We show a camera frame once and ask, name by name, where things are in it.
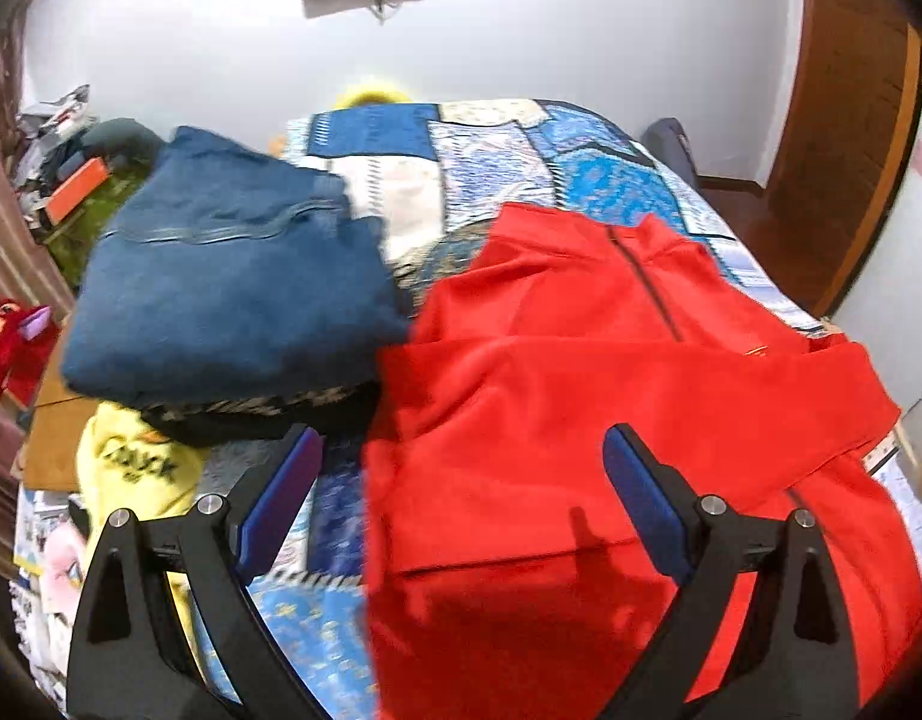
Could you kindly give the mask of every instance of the red jacket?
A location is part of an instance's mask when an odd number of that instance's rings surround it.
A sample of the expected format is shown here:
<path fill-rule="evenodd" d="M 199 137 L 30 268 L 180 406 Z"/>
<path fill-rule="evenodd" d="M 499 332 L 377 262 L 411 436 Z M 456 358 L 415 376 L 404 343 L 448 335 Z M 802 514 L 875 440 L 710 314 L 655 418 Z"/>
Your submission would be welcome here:
<path fill-rule="evenodd" d="M 364 457 L 382 717 L 600 712 L 675 593 L 603 472 L 616 422 L 744 514 L 812 509 L 862 699 L 922 613 L 900 516 L 860 463 L 897 418 L 864 349 L 803 338 L 656 218 L 505 206 L 381 370 Z M 752 579 L 692 696 L 720 682 Z"/>

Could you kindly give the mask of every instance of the door frame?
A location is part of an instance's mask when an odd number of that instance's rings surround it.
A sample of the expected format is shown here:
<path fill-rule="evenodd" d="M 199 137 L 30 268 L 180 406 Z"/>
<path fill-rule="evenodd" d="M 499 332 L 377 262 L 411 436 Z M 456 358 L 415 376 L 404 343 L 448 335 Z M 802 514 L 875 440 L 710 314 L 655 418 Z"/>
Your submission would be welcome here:
<path fill-rule="evenodd" d="M 771 191 L 776 188 L 781 175 L 784 175 L 791 156 L 791 143 L 793 141 L 793 127 L 791 127 L 791 114 L 800 109 L 806 87 L 807 67 L 810 59 L 810 47 L 813 45 L 814 35 L 814 0 L 804 0 L 803 18 L 800 25 L 800 55 L 798 56 L 797 71 L 795 71 L 794 87 L 791 92 L 791 104 L 788 107 L 787 119 L 781 134 L 780 144 L 777 147 L 777 156 L 771 167 L 765 196 L 770 201 Z M 833 275 L 815 303 L 808 306 L 808 310 L 815 317 L 832 314 L 848 293 L 854 280 L 860 274 L 867 255 L 870 254 L 877 243 L 877 238 L 884 226 L 897 190 L 907 172 L 907 163 L 917 138 L 918 121 L 920 120 L 920 105 L 922 102 L 922 42 L 915 30 L 908 25 L 907 28 L 907 55 L 904 65 L 904 84 L 901 90 L 901 100 L 897 110 L 897 119 L 894 123 L 894 132 L 891 134 L 891 143 L 888 155 L 884 162 L 883 170 L 877 181 L 875 191 L 867 204 L 867 210 L 857 230 L 851 239 L 840 266 Z"/>

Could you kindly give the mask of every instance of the metal screw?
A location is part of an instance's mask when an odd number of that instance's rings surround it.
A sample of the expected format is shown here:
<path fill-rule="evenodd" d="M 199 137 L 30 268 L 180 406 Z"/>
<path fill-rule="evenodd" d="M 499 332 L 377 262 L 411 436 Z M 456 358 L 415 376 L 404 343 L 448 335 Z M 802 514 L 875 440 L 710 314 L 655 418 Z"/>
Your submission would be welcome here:
<path fill-rule="evenodd" d="M 701 499 L 701 508 L 704 509 L 704 512 L 714 514 L 717 517 L 718 514 L 723 514 L 728 510 L 728 504 L 723 502 L 723 498 L 718 498 L 717 495 L 704 495 Z"/>
<path fill-rule="evenodd" d="M 814 514 L 808 512 L 807 509 L 798 509 L 794 512 L 794 522 L 797 522 L 801 528 L 813 528 L 817 524 Z"/>
<path fill-rule="evenodd" d="M 131 519 L 131 512 L 128 512 L 127 509 L 114 509 L 107 521 L 115 528 L 120 528 L 122 525 L 126 525 L 128 519 Z"/>
<path fill-rule="evenodd" d="M 198 501 L 198 511 L 201 514 L 214 514 L 222 506 L 224 506 L 224 498 L 214 493 L 205 495 L 204 498 Z"/>

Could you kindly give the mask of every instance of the striped curtain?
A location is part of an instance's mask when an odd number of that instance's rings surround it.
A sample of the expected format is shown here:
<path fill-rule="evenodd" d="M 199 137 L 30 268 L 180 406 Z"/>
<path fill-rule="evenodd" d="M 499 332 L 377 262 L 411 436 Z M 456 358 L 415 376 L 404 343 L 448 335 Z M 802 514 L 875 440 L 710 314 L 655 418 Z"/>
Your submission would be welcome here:
<path fill-rule="evenodd" d="M 47 250 L 32 240 L 8 181 L 20 143 L 14 116 L 21 97 L 25 11 L 0 35 L 0 298 L 53 306 L 59 319 L 70 311 L 73 295 Z"/>
<path fill-rule="evenodd" d="M 21 136 L 14 116 L 21 96 L 26 4 L 0 34 L 0 299 L 54 307 L 58 319 L 73 305 L 64 279 L 47 250 L 34 243 L 21 217 L 8 172 L 18 156 Z M 23 436 L 0 407 L 0 571 L 11 569 L 17 483 L 10 469 Z"/>

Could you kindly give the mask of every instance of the bed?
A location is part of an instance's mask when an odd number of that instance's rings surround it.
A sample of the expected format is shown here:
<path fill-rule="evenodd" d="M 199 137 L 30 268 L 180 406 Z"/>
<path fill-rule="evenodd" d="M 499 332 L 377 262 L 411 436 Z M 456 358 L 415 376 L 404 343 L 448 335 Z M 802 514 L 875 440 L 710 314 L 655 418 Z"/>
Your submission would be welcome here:
<path fill-rule="evenodd" d="M 672 170 L 612 122 L 552 100 L 374 105 L 296 119 L 283 158 L 339 173 L 356 215 L 386 222 L 382 252 L 416 312 L 434 282 L 467 269 L 504 202 L 564 208 L 604 223 L 634 225 L 656 214 L 707 247 L 723 278 L 810 336 L 828 325 L 780 292 L 731 228 Z M 805 401 L 810 394 L 805 392 Z M 361 585 L 363 436 L 328 437 L 320 476 L 270 574 L 250 588 L 278 644 L 335 718 L 372 717 L 376 684 L 363 636 Z M 250 447 L 244 450 L 248 455 Z M 922 460 L 900 424 L 865 459 L 896 503 L 922 576 Z M 38 683 L 64 702 L 52 667 L 51 610 L 37 591 L 37 538 L 56 515 L 22 490 L 18 546 L 29 571 L 14 587 L 22 647 Z M 197 622 L 205 675 L 235 698 Z M 41 632 L 46 631 L 47 656 Z M 64 638 L 56 632 L 54 640 Z"/>

